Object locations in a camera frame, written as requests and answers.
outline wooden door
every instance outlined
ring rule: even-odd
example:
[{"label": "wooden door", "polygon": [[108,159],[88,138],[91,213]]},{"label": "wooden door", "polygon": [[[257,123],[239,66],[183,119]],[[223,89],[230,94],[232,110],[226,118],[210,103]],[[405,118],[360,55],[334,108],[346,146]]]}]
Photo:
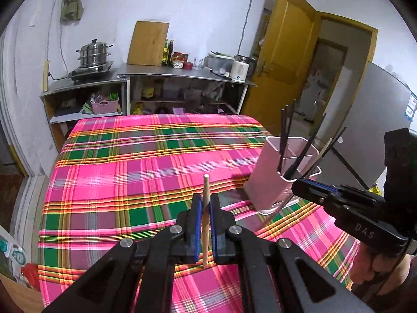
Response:
[{"label": "wooden door", "polygon": [[275,0],[243,113],[273,135],[281,132],[281,109],[302,92],[320,30],[320,16],[305,0]]}]

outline silver screw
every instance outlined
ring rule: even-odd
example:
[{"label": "silver screw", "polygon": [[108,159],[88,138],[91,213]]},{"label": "silver screw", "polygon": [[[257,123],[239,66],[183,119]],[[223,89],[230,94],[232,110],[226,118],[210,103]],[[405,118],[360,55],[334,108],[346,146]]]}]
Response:
[{"label": "silver screw", "polygon": [[290,248],[292,245],[292,242],[290,239],[282,238],[278,240],[278,245],[280,245],[282,248]]},{"label": "silver screw", "polygon": [[120,241],[120,246],[124,248],[128,248],[131,245],[133,245],[133,240],[131,238],[125,238],[122,241]]},{"label": "silver screw", "polygon": [[169,228],[169,231],[174,234],[178,234],[182,232],[182,227],[180,225],[173,225]]},{"label": "silver screw", "polygon": [[233,234],[240,234],[242,233],[242,227],[238,225],[233,225],[229,227],[229,231],[230,233],[233,233]]}]

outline pot lid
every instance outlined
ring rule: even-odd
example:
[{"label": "pot lid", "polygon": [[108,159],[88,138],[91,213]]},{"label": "pot lid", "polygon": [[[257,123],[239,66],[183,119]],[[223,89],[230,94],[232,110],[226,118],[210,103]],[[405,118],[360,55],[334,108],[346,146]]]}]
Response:
[{"label": "pot lid", "polygon": [[101,46],[105,47],[105,46],[107,46],[107,43],[98,43],[97,39],[93,39],[92,42],[89,43],[88,45],[82,46],[81,50],[86,50],[89,47],[95,48],[95,47],[101,47]]}]

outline pink basket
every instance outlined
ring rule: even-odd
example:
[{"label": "pink basket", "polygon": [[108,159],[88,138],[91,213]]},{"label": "pink basket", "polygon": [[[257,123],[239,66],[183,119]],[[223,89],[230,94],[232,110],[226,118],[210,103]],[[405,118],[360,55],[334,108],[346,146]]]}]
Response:
[{"label": "pink basket", "polygon": [[[283,168],[280,173],[277,171],[280,158],[280,140],[281,138],[277,136],[266,137],[266,142],[262,147],[255,168],[249,180],[243,184],[243,188],[255,209],[264,215],[273,213],[292,194],[291,186],[296,179],[287,180],[282,175],[294,163],[307,143],[307,140],[304,138],[288,138],[283,159]],[[318,150],[316,147],[310,146],[297,170],[301,173],[304,168],[307,168],[309,160],[317,155]],[[316,167],[310,178],[314,179],[321,172],[322,170]]]},{"label": "pink basket", "polygon": [[119,99],[115,101],[103,100],[99,103],[95,103],[93,101],[91,102],[91,107],[93,108],[94,114],[116,113],[118,104],[119,104]]}]

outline cutting board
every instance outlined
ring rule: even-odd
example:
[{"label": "cutting board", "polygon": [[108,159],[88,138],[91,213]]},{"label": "cutting board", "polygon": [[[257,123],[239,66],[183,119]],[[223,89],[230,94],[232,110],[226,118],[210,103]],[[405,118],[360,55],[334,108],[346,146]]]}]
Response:
[{"label": "cutting board", "polygon": [[129,48],[128,64],[161,66],[169,23],[137,21]]}]

